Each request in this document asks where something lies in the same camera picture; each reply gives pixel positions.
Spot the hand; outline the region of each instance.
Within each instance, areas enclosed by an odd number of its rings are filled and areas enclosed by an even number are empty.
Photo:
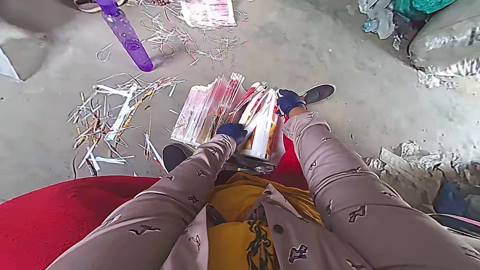
[[[286,89],[280,89],[278,93],[282,95],[282,97],[276,100],[276,104],[286,116],[289,115],[293,108],[305,107],[305,104],[301,101],[297,93]]]
[[[216,131],[217,134],[225,134],[232,137],[237,145],[241,144],[245,139],[248,131],[243,129],[244,126],[242,124],[233,124],[228,123],[218,128]]]

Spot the red cloth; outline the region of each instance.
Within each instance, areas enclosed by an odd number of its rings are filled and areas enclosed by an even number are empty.
[[[286,153],[265,178],[308,190],[293,142],[284,136]],[[222,171],[218,183],[235,172]],[[66,181],[0,204],[0,269],[44,270],[82,240],[122,203],[158,178],[99,176]]]
[[[308,190],[307,180],[303,175],[300,162],[295,154],[293,141],[283,135],[283,145],[285,147],[285,153],[280,159],[278,166],[270,175],[265,175],[262,178],[280,183],[284,186]]]

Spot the green plastic bag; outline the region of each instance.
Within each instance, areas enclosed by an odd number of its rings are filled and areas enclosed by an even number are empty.
[[[456,0],[393,0],[394,10],[410,19],[424,19]]]

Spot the black shoe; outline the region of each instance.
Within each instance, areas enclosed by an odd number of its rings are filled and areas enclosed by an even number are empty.
[[[171,172],[192,155],[193,150],[179,143],[166,145],[162,150],[162,159],[167,172]]]
[[[331,84],[322,84],[319,86],[314,86],[309,90],[299,93],[299,96],[305,101],[306,105],[316,103],[320,100],[333,95],[335,93],[335,85]]]

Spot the stack of paper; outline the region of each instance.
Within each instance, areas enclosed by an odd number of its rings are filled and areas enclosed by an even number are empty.
[[[228,84],[217,77],[207,86],[193,86],[170,138],[193,146],[210,141],[221,125],[229,123],[229,113],[243,97],[244,78],[232,73]]]
[[[237,26],[231,0],[181,0],[180,4],[190,27]]]
[[[249,100],[249,103],[239,123],[245,125],[245,129],[248,131],[247,141],[243,149],[237,151],[239,155],[263,162],[269,162],[272,156],[278,120],[278,115],[275,113],[277,110],[276,92],[271,88],[267,90],[267,88],[267,86],[256,83],[245,95],[245,100]]]

